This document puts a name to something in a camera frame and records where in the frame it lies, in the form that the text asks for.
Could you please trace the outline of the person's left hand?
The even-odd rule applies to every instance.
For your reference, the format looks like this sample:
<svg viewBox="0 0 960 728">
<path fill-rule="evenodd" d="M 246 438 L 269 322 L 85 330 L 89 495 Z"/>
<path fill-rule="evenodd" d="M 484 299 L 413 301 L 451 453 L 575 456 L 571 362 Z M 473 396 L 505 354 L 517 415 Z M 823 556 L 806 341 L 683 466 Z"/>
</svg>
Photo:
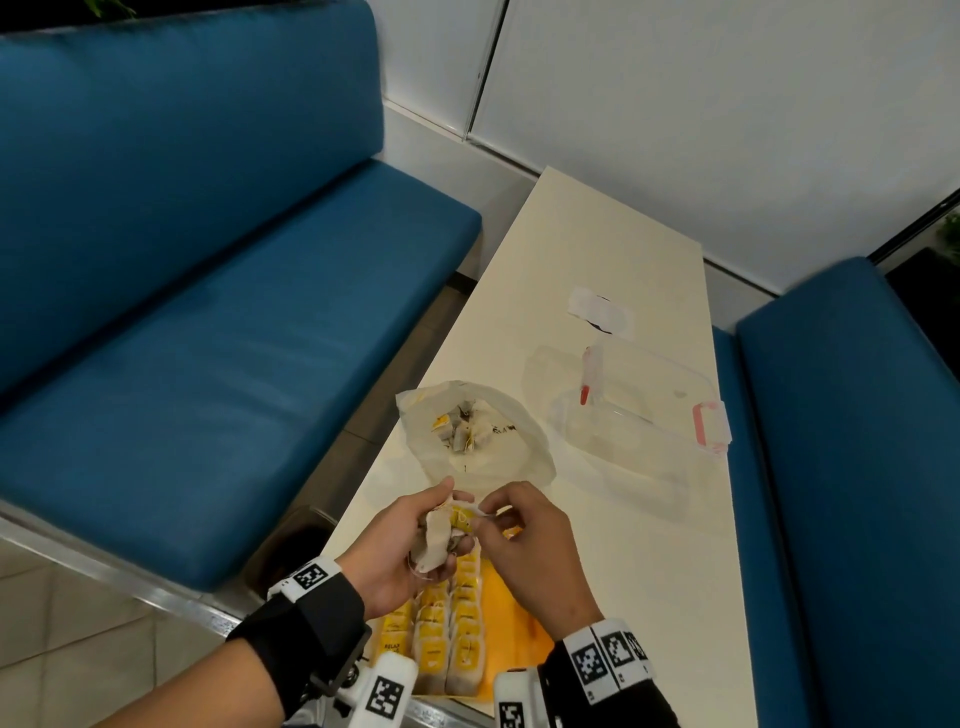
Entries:
<svg viewBox="0 0 960 728">
<path fill-rule="evenodd" d="M 457 572 L 458 557 L 474 549 L 474 538 L 464 536 L 442 566 L 425 578 L 416 577 L 408 564 L 408 554 L 417 536 L 420 516 L 405 512 L 405 496 L 407 494 L 381 510 L 336 559 L 344 577 L 363 601 L 366 622 L 398 609 L 427 585 L 453 577 Z M 469 503 L 475 501 L 472 492 L 455 488 L 450 498 Z"/>
</svg>

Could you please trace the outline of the person's right hand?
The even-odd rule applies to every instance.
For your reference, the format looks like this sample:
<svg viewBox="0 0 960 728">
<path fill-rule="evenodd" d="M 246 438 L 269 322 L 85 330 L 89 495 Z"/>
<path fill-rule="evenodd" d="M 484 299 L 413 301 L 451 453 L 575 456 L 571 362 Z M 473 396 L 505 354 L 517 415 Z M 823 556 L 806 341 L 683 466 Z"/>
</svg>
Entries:
<svg viewBox="0 0 960 728">
<path fill-rule="evenodd" d="M 481 546 L 515 601 L 561 641 L 605 616 L 594 598 L 569 516 L 527 481 L 512 481 L 486 495 L 485 514 L 516 510 L 522 531 L 497 546 Z"/>
</svg>

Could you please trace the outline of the white tea bag yellow tag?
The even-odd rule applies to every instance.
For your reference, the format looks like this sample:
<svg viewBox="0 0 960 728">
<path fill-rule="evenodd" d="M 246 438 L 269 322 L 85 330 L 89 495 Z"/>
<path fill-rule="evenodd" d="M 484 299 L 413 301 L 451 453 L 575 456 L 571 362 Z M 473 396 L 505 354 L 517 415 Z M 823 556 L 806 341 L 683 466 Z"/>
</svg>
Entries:
<svg viewBox="0 0 960 728">
<path fill-rule="evenodd" d="M 426 578 L 443 566 L 462 539 L 473 533 L 473 520 L 487 516 L 474 503 L 453 498 L 421 516 L 408 554 L 411 572 L 418 578 Z"/>
</svg>

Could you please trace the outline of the person's left forearm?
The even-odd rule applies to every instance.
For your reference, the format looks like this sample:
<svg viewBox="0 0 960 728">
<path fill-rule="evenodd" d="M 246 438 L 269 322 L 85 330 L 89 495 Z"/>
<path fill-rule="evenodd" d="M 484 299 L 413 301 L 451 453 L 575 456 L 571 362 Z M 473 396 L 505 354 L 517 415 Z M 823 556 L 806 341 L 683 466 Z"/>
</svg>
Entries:
<svg viewBox="0 0 960 728">
<path fill-rule="evenodd" d="M 234 639 L 94 728 L 281 728 L 284 721 L 263 662 Z"/>
</svg>

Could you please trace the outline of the white plastic bag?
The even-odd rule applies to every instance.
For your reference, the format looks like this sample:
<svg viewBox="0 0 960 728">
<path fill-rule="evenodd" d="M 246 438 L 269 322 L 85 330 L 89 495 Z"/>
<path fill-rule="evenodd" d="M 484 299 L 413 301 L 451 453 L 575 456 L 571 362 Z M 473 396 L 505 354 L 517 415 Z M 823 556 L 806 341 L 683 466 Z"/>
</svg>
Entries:
<svg viewBox="0 0 960 728">
<path fill-rule="evenodd" d="M 484 449 L 452 454 L 431 433 L 433 421 L 464 400 L 482 399 L 518 428 L 495 438 Z M 527 481 L 545 489 L 556 477 L 548 438 L 527 410 L 514 398 L 478 383 L 450 380 L 395 396 L 406 446 L 429 483 L 450 477 L 461 491 L 481 500 L 502 485 Z"/>
</svg>

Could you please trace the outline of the pile of loose tea bags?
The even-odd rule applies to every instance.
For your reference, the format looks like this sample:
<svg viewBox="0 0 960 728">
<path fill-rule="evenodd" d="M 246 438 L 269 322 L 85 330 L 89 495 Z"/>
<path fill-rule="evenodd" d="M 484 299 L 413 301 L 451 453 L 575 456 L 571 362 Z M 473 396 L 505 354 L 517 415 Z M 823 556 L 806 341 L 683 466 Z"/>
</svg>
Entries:
<svg viewBox="0 0 960 728">
<path fill-rule="evenodd" d="M 452 455 L 484 450 L 496 438 L 518 433 L 518 427 L 485 399 L 465 399 L 435 418 L 431 433 Z"/>
</svg>

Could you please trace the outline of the yellow tea box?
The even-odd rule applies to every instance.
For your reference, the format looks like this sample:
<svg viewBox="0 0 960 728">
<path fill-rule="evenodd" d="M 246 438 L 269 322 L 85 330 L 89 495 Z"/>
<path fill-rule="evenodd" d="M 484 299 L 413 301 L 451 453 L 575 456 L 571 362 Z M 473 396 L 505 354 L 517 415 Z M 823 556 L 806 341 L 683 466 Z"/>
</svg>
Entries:
<svg viewBox="0 0 960 728">
<path fill-rule="evenodd" d="M 546 660 L 553 641 L 543 626 L 510 594 L 488 558 L 482 556 L 482 609 L 486 627 L 486 670 L 481 692 L 468 703 L 491 703 L 494 680 L 510 669 L 534 667 Z"/>
</svg>

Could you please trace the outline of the row of tea bags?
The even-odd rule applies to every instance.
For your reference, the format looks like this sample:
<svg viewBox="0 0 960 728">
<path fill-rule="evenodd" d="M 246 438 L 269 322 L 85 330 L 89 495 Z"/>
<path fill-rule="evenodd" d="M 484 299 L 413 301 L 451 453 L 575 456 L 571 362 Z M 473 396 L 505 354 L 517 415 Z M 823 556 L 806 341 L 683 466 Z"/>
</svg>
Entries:
<svg viewBox="0 0 960 728">
<path fill-rule="evenodd" d="M 478 698 L 487 663 L 482 556 L 478 548 L 458 558 L 450 579 L 428 585 L 414 598 L 371 622 L 365 658 L 385 653 L 414 661 L 418 696 Z"/>
</svg>

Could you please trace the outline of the white marker block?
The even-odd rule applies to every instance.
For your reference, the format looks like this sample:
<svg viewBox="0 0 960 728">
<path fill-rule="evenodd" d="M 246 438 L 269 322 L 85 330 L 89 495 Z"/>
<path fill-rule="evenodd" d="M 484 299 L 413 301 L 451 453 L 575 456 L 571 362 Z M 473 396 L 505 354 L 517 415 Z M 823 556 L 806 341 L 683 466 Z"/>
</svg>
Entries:
<svg viewBox="0 0 960 728">
<path fill-rule="evenodd" d="M 365 675 L 350 728 L 402 728 L 418 677 L 417 663 L 386 651 Z"/>
<path fill-rule="evenodd" d="M 267 591 L 266 601 L 282 596 L 295 604 L 340 574 L 342 569 L 335 560 L 320 555 L 273 584 Z"/>
<path fill-rule="evenodd" d="M 493 680 L 496 728 L 550 728 L 539 670 L 511 668 Z"/>
</svg>

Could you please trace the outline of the dark waste bin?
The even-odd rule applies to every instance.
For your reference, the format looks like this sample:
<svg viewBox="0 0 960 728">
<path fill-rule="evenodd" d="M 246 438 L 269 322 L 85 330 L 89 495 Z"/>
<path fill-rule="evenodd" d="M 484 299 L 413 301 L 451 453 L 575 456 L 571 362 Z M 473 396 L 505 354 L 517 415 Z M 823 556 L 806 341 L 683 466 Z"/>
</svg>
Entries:
<svg viewBox="0 0 960 728">
<path fill-rule="evenodd" d="M 247 561 L 242 572 L 246 588 L 265 600 L 269 588 L 323 551 L 337 525 L 335 517 L 314 506 L 294 507 Z"/>
</svg>

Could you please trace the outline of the clear plastic container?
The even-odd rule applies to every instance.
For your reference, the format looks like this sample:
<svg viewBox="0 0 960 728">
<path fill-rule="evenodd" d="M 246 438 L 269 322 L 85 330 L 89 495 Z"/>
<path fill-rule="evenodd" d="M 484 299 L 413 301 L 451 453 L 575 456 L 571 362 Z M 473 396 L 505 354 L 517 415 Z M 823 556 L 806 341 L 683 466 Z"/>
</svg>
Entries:
<svg viewBox="0 0 960 728">
<path fill-rule="evenodd" d="M 680 431 L 606 402 L 581 404 L 566 391 L 546 420 L 619 504 L 712 536 L 728 536 L 727 454 L 734 437 L 725 403 L 703 399 L 679 409 Z"/>
</svg>

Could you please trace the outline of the clear lid pink latches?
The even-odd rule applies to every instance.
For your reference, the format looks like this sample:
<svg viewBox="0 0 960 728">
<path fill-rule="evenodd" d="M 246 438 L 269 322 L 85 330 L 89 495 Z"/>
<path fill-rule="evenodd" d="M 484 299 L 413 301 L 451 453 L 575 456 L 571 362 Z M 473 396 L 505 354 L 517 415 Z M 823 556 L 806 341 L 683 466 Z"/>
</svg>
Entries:
<svg viewBox="0 0 960 728">
<path fill-rule="evenodd" d="M 555 346 L 538 346 L 527 358 L 521 392 L 530 410 L 546 418 L 558 404 L 578 406 L 587 386 L 589 406 L 609 404 L 665 429 L 691 425 L 693 408 L 721 400 L 717 386 L 652 350 L 619 339 L 591 345 L 600 362 L 585 375 L 585 354 Z"/>
</svg>

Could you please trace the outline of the blue seat cushion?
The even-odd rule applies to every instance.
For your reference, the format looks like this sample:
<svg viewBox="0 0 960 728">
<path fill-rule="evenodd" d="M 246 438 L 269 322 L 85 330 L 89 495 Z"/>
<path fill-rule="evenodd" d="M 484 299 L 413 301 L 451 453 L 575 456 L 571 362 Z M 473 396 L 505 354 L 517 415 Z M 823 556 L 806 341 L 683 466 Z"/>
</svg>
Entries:
<svg viewBox="0 0 960 728">
<path fill-rule="evenodd" d="M 0 502 L 198 592 L 236 576 L 481 232 L 370 161 L 0 416 Z"/>
<path fill-rule="evenodd" d="M 759 728 L 822 728 L 754 404 L 737 338 L 712 329 L 731 432 L 726 461 Z"/>
</svg>

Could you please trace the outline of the blue backrest cushion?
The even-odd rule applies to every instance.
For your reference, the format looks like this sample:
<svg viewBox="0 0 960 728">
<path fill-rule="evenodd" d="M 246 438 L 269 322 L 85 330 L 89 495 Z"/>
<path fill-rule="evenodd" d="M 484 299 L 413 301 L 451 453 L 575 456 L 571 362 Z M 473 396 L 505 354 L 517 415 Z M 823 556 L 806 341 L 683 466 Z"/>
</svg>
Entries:
<svg viewBox="0 0 960 728">
<path fill-rule="evenodd" d="M 0 37 L 0 397 L 382 143 L 365 0 Z"/>
<path fill-rule="evenodd" d="M 737 326 L 831 728 L 960 728 L 960 380 L 852 258 Z"/>
</svg>

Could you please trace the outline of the metal bench frame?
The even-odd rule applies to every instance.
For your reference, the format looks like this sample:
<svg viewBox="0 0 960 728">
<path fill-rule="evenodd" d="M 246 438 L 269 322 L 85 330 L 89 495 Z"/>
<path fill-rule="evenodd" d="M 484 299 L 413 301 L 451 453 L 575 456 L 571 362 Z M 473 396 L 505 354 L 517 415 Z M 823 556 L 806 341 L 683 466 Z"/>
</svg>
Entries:
<svg viewBox="0 0 960 728">
<path fill-rule="evenodd" d="M 221 637 L 261 604 L 238 576 L 212 591 L 187 588 L 115 557 L 3 499 L 0 540 Z"/>
</svg>

